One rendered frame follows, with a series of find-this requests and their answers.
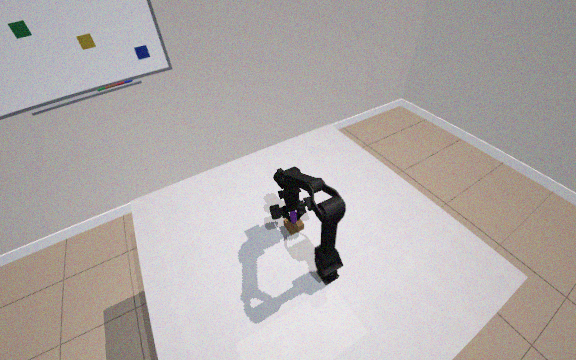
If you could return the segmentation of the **brown wooden block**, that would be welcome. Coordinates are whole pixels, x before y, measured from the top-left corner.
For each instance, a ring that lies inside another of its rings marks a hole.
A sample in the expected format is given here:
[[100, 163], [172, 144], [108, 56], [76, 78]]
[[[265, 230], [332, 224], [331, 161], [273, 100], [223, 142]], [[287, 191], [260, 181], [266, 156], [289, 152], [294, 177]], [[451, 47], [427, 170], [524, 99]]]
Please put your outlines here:
[[291, 236], [304, 229], [304, 223], [301, 221], [301, 219], [299, 219], [294, 224], [292, 222], [289, 222], [288, 219], [283, 220], [283, 222], [284, 226], [286, 227]]

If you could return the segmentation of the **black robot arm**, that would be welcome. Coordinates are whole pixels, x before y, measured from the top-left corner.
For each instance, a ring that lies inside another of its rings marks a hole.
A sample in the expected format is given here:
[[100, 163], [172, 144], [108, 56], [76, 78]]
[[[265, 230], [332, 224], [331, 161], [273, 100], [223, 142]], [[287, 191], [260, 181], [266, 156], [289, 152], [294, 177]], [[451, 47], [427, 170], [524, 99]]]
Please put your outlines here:
[[[288, 200], [297, 199], [301, 189], [307, 191], [310, 195], [311, 208], [316, 214], [316, 217], [321, 221], [321, 244], [315, 247], [314, 253], [315, 263], [318, 269], [317, 273], [323, 283], [328, 285], [339, 278], [337, 269], [343, 266], [338, 251], [334, 247], [337, 238], [338, 224], [346, 213], [345, 201], [338, 191], [326, 185], [322, 178], [303, 174], [297, 167], [292, 167], [287, 170], [279, 168], [274, 174], [273, 179], [281, 189], [284, 189], [278, 191], [279, 198], [284, 198], [284, 202], [285, 198]], [[321, 190], [332, 197], [316, 204], [314, 194]]]

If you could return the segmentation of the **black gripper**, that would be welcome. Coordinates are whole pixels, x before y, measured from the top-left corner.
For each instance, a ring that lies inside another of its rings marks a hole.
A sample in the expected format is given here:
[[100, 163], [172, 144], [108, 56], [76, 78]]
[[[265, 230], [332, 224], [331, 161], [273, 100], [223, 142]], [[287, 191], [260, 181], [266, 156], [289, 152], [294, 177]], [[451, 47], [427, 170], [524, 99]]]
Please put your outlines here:
[[[305, 202], [303, 202], [303, 200]], [[303, 198], [300, 201], [299, 197], [295, 200], [288, 200], [285, 198], [285, 206], [279, 207], [279, 204], [272, 205], [269, 207], [270, 213], [273, 220], [280, 219], [281, 217], [286, 218], [291, 222], [289, 212], [297, 210], [297, 221], [301, 216], [306, 213], [306, 206], [308, 211], [312, 211], [310, 197]]]

